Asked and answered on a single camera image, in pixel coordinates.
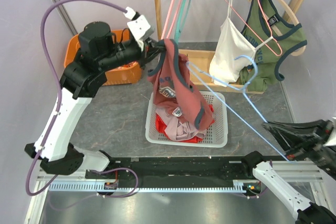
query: orange basket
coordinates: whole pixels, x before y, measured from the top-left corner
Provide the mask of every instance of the orange basket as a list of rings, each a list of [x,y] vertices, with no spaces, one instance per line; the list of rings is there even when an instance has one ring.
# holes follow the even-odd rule
[[[115,33],[117,36],[117,41],[120,42],[122,30],[113,30],[112,32]],[[130,39],[130,32],[128,30],[124,31],[123,39]],[[77,34],[69,41],[67,54],[64,60],[64,67],[73,62],[78,49],[79,41]],[[104,85],[137,83],[141,78],[141,72],[142,70],[137,62],[133,63],[130,67],[122,67],[120,69],[107,71],[105,73],[107,82],[105,82]]]

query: pink hanger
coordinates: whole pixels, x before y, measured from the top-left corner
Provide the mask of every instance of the pink hanger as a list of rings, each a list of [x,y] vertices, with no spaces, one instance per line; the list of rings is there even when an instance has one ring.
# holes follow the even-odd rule
[[[173,9],[174,2],[175,2],[175,0],[171,0],[171,2],[170,2],[170,6],[169,6],[169,10],[168,10],[168,14],[167,14],[166,21],[165,21],[165,23],[164,23],[164,27],[163,27],[163,31],[162,31],[162,35],[161,35],[161,39],[163,39],[163,38],[165,37],[164,34],[165,34],[165,32],[166,32],[166,29],[167,29],[168,21],[169,21],[169,18],[170,18],[172,9]],[[178,11],[179,11],[179,9],[180,9],[181,2],[182,2],[182,0],[179,0],[179,2],[178,2],[178,7],[177,7],[176,12],[175,12],[175,14],[174,14],[174,18],[173,18],[172,24],[171,24],[171,26],[170,26],[170,28],[169,28],[169,31],[168,31],[168,33],[167,33],[166,38],[169,38],[170,33],[172,32],[172,29],[173,29],[173,27],[174,27],[174,24],[175,24],[175,21],[176,21],[176,17],[177,17]]]
[[[266,47],[268,47],[269,50],[271,50],[273,52],[273,54],[275,54],[276,56],[281,56],[282,55],[282,48],[280,47],[278,41],[276,39],[273,38],[273,33],[272,33],[272,29],[271,27],[269,26],[268,24],[268,20],[265,16],[265,13],[264,13],[264,10],[263,8],[261,7],[261,3],[260,3],[260,0],[257,0],[258,1],[258,5],[259,5],[259,8],[261,10],[261,13],[263,14],[263,18],[264,20],[266,21],[266,24],[267,24],[267,27],[270,31],[270,36],[272,37],[272,40],[274,40],[276,42],[276,44],[278,45],[279,49],[280,49],[280,54],[277,54],[276,52],[274,52],[270,47],[269,45],[265,44]],[[238,17],[244,22],[244,24],[258,37],[258,39],[260,39],[262,42],[264,42],[257,34],[255,31],[252,30],[252,28],[245,22],[245,20],[237,13],[237,11],[232,7],[232,5],[230,5],[230,8],[238,15]]]

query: folded clothes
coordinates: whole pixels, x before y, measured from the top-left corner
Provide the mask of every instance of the folded clothes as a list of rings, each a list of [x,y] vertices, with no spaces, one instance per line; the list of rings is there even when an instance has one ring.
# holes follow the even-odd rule
[[[206,131],[199,131],[190,122],[181,123],[178,117],[167,114],[165,108],[156,108],[155,127],[160,133],[163,133],[167,138],[176,142],[198,143],[203,140]]]

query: white strap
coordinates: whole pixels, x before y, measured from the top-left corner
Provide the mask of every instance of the white strap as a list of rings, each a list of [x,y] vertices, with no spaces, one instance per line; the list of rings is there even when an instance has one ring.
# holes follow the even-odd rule
[[[232,6],[232,0],[229,0],[229,7],[227,8],[227,17],[231,18],[231,6]]]
[[[267,44],[270,40],[272,40],[273,39],[273,36],[271,36],[271,37],[269,37],[268,39],[266,39],[263,43],[261,43],[260,45],[258,45],[257,47],[256,47],[256,51],[260,48],[260,47],[262,47],[263,45],[265,45],[265,44]]]

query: white tank top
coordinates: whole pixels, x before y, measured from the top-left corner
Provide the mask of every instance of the white tank top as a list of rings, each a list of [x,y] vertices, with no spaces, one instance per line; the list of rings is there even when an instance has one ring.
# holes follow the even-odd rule
[[[240,55],[246,55],[254,60],[257,50],[272,39],[270,37],[257,47],[254,47],[232,23],[230,6],[232,6],[232,0],[229,0],[227,17],[220,27],[220,37],[209,68],[209,73],[212,76],[227,83],[236,82],[239,78],[239,72],[244,67],[251,65],[251,62],[246,58],[238,60],[235,60],[235,58]],[[217,81],[214,81],[214,83],[225,86]]]

